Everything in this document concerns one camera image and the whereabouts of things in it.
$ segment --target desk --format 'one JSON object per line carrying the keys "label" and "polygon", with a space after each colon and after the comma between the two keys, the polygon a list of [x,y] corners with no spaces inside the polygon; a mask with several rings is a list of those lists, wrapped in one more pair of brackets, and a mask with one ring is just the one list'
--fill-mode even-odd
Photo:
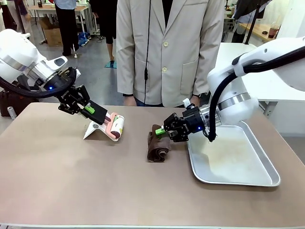
{"label": "desk", "polygon": [[[38,6],[29,6],[29,10],[36,11],[36,14],[38,15],[38,19],[39,19],[39,13],[41,13],[41,14],[56,14],[56,10],[55,10],[55,7],[53,7],[53,4],[43,4],[42,8],[40,8]],[[82,16],[81,16],[82,14],[85,17],[85,22],[86,22],[86,25],[87,25],[88,32],[92,33],[92,31],[95,30],[95,29],[94,29],[93,23],[92,23],[90,8],[88,6],[77,6],[75,8],[75,15],[80,16],[80,18],[81,18],[81,28],[82,28],[82,31],[85,32],[84,22],[83,22]]]}
{"label": "desk", "polygon": [[148,163],[147,135],[179,108],[107,106],[125,116],[118,143],[82,137],[89,120],[30,104],[0,136],[0,222],[195,228],[305,225],[305,167],[257,112],[248,124],[279,172],[278,188],[211,185],[193,175],[186,143]]}
{"label": "desk", "polygon": [[[252,44],[221,43],[216,67],[228,65],[236,57],[255,48]],[[243,76],[243,81],[249,94],[260,101],[266,116],[271,115],[278,102],[305,102],[305,92],[285,84],[274,71],[250,73]]]}
{"label": "desk", "polygon": [[[247,28],[247,31],[249,31],[251,27],[251,24],[247,24],[247,23],[240,23],[239,25],[244,29]],[[255,24],[253,27],[252,35],[254,34],[255,36],[261,38],[264,42],[269,42],[274,40],[274,38],[268,38],[269,30],[270,30],[270,25]],[[263,31],[267,31],[268,34],[266,35],[262,34]]]}

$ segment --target person in beige blazer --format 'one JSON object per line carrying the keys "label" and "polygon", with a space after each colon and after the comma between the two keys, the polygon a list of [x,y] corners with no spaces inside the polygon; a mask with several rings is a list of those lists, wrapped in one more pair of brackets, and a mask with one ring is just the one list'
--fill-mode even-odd
{"label": "person in beige blazer", "polygon": [[199,105],[198,96],[209,92],[206,78],[215,67],[223,23],[223,0],[118,0],[117,75],[124,104],[176,107],[190,98]]}

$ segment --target shoe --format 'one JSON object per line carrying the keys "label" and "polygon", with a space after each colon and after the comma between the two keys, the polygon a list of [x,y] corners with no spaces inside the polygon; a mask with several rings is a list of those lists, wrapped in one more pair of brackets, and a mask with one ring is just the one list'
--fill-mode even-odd
{"label": "shoe", "polygon": [[63,56],[71,56],[71,53],[62,52]]}

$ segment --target silver baking tray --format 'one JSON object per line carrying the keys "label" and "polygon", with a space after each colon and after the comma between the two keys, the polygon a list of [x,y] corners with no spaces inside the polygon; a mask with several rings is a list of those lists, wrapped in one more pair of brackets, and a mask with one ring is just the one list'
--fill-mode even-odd
{"label": "silver baking tray", "polygon": [[276,187],[280,176],[250,127],[217,127],[210,143],[200,132],[189,135],[188,149],[195,176],[204,183]]}

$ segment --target robotic arm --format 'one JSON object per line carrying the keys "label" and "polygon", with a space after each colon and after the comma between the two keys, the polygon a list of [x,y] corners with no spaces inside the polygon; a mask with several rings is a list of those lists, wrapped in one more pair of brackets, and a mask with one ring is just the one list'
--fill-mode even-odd
{"label": "robotic arm", "polygon": [[[77,70],[71,67],[64,70],[66,57],[48,61],[25,35],[14,30],[1,31],[0,41],[0,87],[24,97],[55,96],[61,111],[82,114],[99,125],[111,121],[107,110],[90,100],[83,85],[73,86]],[[39,90],[24,90],[11,84],[22,74]]]}
{"label": "robotic arm", "polygon": [[229,66],[215,68],[208,74],[212,100],[201,108],[187,104],[182,117],[176,113],[164,121],[163,131],[170,132],[174,142],[188,141],[190,133],[203,131],[210,140],[216,138],[216,126],[234,125],[249,119],[258,108],[241,76],[274,70],[289,86],[305,91],[305,37],[282,38],[245,53]]}

